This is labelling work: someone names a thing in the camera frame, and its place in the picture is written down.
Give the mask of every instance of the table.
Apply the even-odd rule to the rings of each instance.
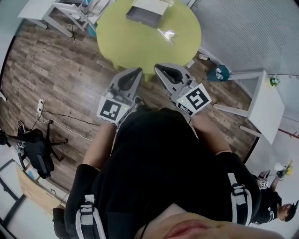
[[[275,86],[271,86],[270,78],[265,70],[232,75],[229,80],[253,79],[258,77],[256,90],[249,109],[240,110],[232,107],[214,104],[213,107],[226,112],[248,117],[250,122],[261,132],[260,134],[240,126],[240,129],[255,136],[261,135],[272,144],[284,114],[285,105]]]
[[[0,91],[0,98],[2,98],[4,101],[6,101],[6,97],[2,94],[1,91]]]
[[[18,17],[25,18],[36,25],[47,29],[47,26],[40,22],[44,20],[62,33],[66,34],[68,37],[72,37],[73,34],[71,32],[69,32],[64,26],[61,26],[53,18],[49,17],[50,12],[54,9],[52,3],[57,1],[59,0],[29,0]]]
[[[157,28],[172,30],[174,47],[155,28],[128,20],[133,0],[117,0],[98,20],[97,39],[101,54],[120,67],[141,67],[145,81],[154,75],[156,63],[185,66],[201,43],[201,30],[194,13],[180,0],[169,7]]]

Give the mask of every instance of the wooden floor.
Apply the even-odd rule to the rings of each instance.
[[[53,18],[71,31],[69,18],[58,12],[53,14]],[[44,99],[48,111],[101,124],[96,116],[100,97],[105,94],[116,71],[99,52],[96,38],[89,37],[76,25],[73,28],[76,43],[74,38],[51,27],[45,30],[26,23],[20,31],[9,54],[1,85],[7,102],[0,100],[0,127],[6,133],[16,134],[18,120],[22,120],[28,128],[33,126],[40,98]],[[199,83],[204,84],[213,103],[248,109],[250,98],[235,82],[208,82],[205,73],[207,69],[207,66],[195,59],[189,72]],[[142,84],[138,94],[150,106],[174,108],[168,101],[168,92],[156,78],[150,87]],[[244,122],[245,118],[215,110],[212,105],[206,107],[205,111],[226,135],[232,150],[244,159],[255,140],[253,135],[239,129],[241,124],[248,126]],[[99,128],[46,112],[43,113],[43,119],[54,119],[89,139],[95,136]],[[43,132],[46,130],[46,124],[37,123],[36,127]],[[64,160],[58,162],[53,159],[55,171],[52,179],[70,189],[76,167],[82,162],[90,141],[57,123],[51,126],[51,137],[55,140],[69,139],[68,144],[55,147],[57,154],[63,156]]]

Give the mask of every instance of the black cable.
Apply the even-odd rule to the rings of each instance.
[[[72,116],[69,116],[69,115],[65,115],[65,114],[53,113],[53,112],[50,112],[50,111],[47,111],[47,110],[44,110],[43,112],[47,112],[47,113],[49,113],[49,114],[54,114],[54,115],[60,115],[60,116],[69,117],[69,118],[72,118],[72,119],[75,119],[75,120],[79,120],[79,121],[84,122],[84,123],[89,124],[89,125],[100,126],[100,125],[98,125],[98,124],[89,123],[89,122],[87,122],[87,121],[80,120],[80,119],[78,119],[78,118],[75,118],[75,117],[72,117]]]
[[[143,237],[143,235],[144,235],[144,233],[145,233],[145,230],[146,230],[146,228],[148,227],[148,225],[149,225],[149,223],[147,223],[147,224],[145,225],[144,230],[143,230],[142,233],[141,233],[140,239],[142,239],[142,237]]]
[[[38,122],[38,120],[41,118],[42,115],[40,115],[37,119],[37,121],[34,123],[34,125],[32,126],[31,130],[33,130],[33,127],[36,125],[36,123]]]

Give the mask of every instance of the white table leg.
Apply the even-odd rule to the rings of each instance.
[[[61,26],[57,21],[55,21],[53,18],[49,17],[49,16],[45,16],[43,18],[47,23],[49,23],[50,25],[52,25],[53,27],[55,27],[56,29],[58,29],[59,31],[61,31],[62,33],[66,34],[68,37],[72,37],[73,34],[70,33],[64,26]]]
[[[256,132],[256,131],[254,131],[254,130],[252,130],[252,129],[248,129],[248,128],[246,128],[246,127],[244,127],[244,126],[240,126],[239,127],[241,130],[244,130],[245,132],[247,132],[247,133],[250,133],[250,134],[253,134],[253,135],[255,135],[256,137],[261,137],[262,136],[262,134],[260,134],[260,133],[258,133],[258,132]]]
[[[2,94],[2,92],[0,92],[0,97],[1,97],[4,101],[6,101],[6,97]]]
[[[262,71],[260,72],[249,72],[249,73],[242,73],[242,74],[233,74],[229,76],[229,80],[247,80],[247,79],[254,79],[259,78],[262,74]]]
[[[213,107],[217,110],[223,110],[232,114],[237,114],[237,115],[241,115],[244,117],[248,117],[249,113],[247,110],[240,110],[240,109],[236,109],[236,108],[232,108],[232,107],[228,107],[228,106],[224,106],[224,105],[218,105],[218,104],[214,104]]]
[[[40,27],[43,28],[43,29],[47,29],[47,28],[48,28],[47,25],[41,23],[39,20],[36,20],[36,19],[29,19],[29,18],[27,18],[27,20],[30,21],[30,22],[33,22],[34,24],[40,26]]]

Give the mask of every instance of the white strap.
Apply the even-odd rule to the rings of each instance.
[[[98,211],[97,208],[94,208],[93,217],[94,217],[94,220],[97,224],[100,239],[106,239],[103,224],[102,224],[102,221],[101,221],[101,218],[100,218],[100,215],[99,215],[99,211]]]
[[[230,185],[234,188],[234,193],[235,194],[239,194],[239,193],[243,193],[244,192],[244,186],[234,186],[235,184],[238,184],[234,173],[228,173],[228,178],[230,181]],[[246,203],[246,198],[243,194],[241,195],[233,195],[235,197],[236,203],[237,205],[242,205]]]
[[[92,202],[94,204],[94,194],[85,195],[85,202]]]
[[[94,204],[94,195],[85,195],[85,202]],[[81,215],[81,212],[92,212],[93,214]],[[81,209],[76,214],[76,231],[79,239],[84,239],[81,225],[93,225],[93,219],[96,222],[100,239],[106,239],[103,224],[99,215],[99,211],[93,205],[81,205]]]
[[[231,201],[232,201],[232,222],[237,223],[238,221],[238,210],[237,206],[246,204],[247,205],[247,220],[246,225],[249,225],[252,216],[252,198],[250,192],[245,189],[243,185],[239,185],[234,173],[228,173],[228,178],[230,181],[230,185],[234,188],[234,192],[230,194]],[[234,194],[239,194],[245,192],[247,198],[245,198],[244,194],[235,196]]]
[[[232,201],[232,211],[233,211],[232,222],[237,223],[237,221],[238,221],[237,203],[235,201],[235,196],[233,195],[233,193],[230,194],[230,198]]]
[[[251,199],[251,194],[247,189],[245,189],[245,192],[247,193],[247,210],[248,210],[246,226],[248,226],[252,216],[252,199]]]
[[[81,228],[81,212],[80,209],[77,211],[76,214],[76,231],[78,234],[79,239],[84,239],[82,228]]]

